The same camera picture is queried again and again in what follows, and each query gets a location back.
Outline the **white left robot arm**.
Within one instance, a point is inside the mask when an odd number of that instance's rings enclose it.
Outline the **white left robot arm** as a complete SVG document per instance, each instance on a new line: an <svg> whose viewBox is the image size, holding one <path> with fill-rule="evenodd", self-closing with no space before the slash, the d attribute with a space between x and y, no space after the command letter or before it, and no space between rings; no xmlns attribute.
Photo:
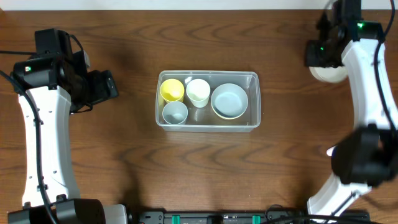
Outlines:
<svg viewBox="0 0 398 224"><path fill-rule="evenodd" d="M84 199L75 180L69 116L118 96L110 71L88 71L84 50L41 51L6 76L19 97L25 123L27 178L22 210L9 223L128 223L123 204Z"/></svg>

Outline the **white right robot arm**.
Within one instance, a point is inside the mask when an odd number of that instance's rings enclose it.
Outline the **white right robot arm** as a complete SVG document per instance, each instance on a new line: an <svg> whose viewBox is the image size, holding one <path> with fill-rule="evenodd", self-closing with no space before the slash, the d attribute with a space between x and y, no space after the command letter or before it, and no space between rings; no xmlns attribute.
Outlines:
<svg viewBox="0 0 398 224"><path fill-rule="evenodd" d="M338 222L360 196L397 175L397 106L385 60L385 33L377 22L319 21L305 65L323 82L349 80L354 129L328 150L332 173L307 202L310 220Z"/></svg>

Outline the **white plastic cup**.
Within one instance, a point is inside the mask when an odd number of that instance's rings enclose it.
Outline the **white plastic cup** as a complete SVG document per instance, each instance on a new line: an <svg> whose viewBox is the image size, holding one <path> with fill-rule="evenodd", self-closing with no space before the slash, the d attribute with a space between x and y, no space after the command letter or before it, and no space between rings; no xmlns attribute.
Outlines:
<svg viewBox="0 0 398 224"><path fill-rule="evenodd" d="M205 80L195 79L188 83L186 92L195 107L204 108L208 104L211 88Z"/></svg>

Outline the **grey plastic cup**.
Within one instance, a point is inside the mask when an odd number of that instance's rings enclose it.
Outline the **grey plastic cup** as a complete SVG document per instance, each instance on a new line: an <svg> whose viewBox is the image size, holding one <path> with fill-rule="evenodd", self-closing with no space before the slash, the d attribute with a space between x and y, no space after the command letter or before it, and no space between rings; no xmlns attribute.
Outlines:
<svg viewBox="0 0 398 224"><path fill-rule="evenodd" d="M185 124L188 118L188 108L182 102L170 102L164 106L162 117L167 124Z"/></svg>

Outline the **grey plastic bowl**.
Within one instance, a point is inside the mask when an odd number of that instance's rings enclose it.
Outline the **grey plastic bowl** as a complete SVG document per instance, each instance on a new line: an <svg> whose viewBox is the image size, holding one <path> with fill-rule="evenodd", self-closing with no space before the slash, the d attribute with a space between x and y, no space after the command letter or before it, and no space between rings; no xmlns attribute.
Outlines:
<svg viewBox="0 0 398 224"><path fill-rule="evenodd" d="M240 86L225 83L218 86L211 95L211 107L242 107L248 108L248 94Z"/></svg>

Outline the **yellow plastic cup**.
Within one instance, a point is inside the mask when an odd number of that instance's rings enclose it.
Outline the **yellow plastic cup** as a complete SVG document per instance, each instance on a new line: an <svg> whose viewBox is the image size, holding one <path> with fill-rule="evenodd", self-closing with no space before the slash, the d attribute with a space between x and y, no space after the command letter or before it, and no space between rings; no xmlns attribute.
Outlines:
<svg viewBox="0 0 398 224"><path fill-rule="evenodd" d="M173 101L183 102L185 87L177 79L168 79L161 84L160 95L167 103Z"/></svg>

